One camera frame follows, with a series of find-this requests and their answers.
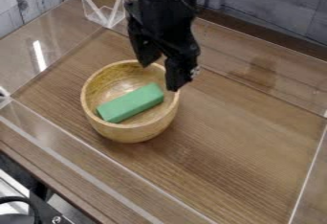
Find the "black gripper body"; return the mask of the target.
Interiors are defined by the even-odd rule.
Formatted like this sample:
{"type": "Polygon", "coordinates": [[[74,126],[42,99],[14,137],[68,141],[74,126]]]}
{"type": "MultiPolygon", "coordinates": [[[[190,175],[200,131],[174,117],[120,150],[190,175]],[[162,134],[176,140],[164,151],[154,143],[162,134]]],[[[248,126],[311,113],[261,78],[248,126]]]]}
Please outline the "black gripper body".
{"type": "Polygon", "coordinates": [[[165,57],[198,56],[192,34],[196,0],[130,0],[125,3],[128,21],[136,21],[156,36],[165,57]]]}

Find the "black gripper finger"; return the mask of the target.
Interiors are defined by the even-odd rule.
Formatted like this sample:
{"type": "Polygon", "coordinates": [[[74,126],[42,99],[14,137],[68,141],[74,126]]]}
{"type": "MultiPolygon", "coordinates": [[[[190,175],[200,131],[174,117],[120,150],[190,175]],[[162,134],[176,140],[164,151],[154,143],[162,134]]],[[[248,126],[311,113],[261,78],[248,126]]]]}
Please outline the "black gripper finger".
{"type": "Polygon", "coordinates": [[[156,36],[134,18],[130,18],[128,21],[128,34],[137,62],[142,67],[146,67],[162,55],[157,47],[156,36]]]}
{"type": "Polygon", "coordinates": [[[170,56],[164,61],[165,89],[176,92],[198,74],[196,56],[170,56]]]}

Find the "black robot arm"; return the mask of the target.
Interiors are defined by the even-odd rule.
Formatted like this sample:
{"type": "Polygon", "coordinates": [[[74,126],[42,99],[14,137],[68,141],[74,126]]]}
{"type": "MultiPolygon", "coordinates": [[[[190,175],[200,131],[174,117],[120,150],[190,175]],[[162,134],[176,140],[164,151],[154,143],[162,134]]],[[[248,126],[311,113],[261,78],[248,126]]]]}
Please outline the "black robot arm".
{"type": "Polygon", "coordinates": [[[192,33],[196,0],[129,0],[124,8],[136,59],[148,67],[165,56],[165,89],[176,92],[198,69],[200,47],[192,33]]]}

